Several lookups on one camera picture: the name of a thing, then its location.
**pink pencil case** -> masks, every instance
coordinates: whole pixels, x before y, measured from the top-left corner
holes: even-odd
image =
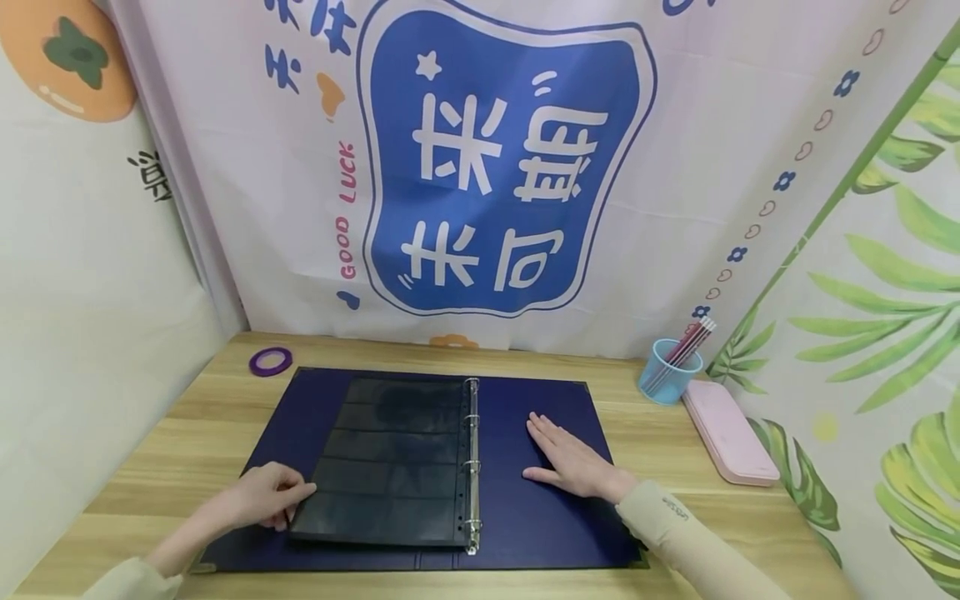
[[[764,488],[780,480],[777,466],[727,388],[712,381],[691,381],[684,405],[724,479]]]

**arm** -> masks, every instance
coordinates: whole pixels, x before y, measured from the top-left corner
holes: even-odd
[[[147,558],[116,566],[83,600],[173,600],[180,575],[203,549],[226,532],[260,523],[283,531],[298,504],[317,490],[278,463],[254,467],[207,501]]]
[[[777,584],[655,482],[638,483],[547,417],[531,413],[527,430],[555,470],[531,467],[524,477],[615,505],[631,532],[705,600],[788,600]]]

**black sheet protector page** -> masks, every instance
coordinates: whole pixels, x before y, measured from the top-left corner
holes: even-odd
[[[291,538],[466,547],[469,408],[465,378],[353,378]]]

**purple ribbon roll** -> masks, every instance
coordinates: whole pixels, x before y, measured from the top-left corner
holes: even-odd
[[[283,357],[279,365],[274,367],[261,367],[260,361],[267,356],[273,356],[279,354]],[[278,375],[287,369],[290,369],[290,365],[294,364],[294,355],[293,352],[287,348],[282,348],[277,346],[275,348],[264,348],[260,350],[257,354],[254,354],[250,358],[250,372],[256,375],[257,377],[273,377]]]

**star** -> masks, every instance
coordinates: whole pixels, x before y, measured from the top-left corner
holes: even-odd
[[[431,50],[429,54],[417,55],[417,75],[422,75],[427,78],[429,81],[433,81],[433,78],[437,77],[437,73],[443,71],[443,68],[437,64],[437,51]]]

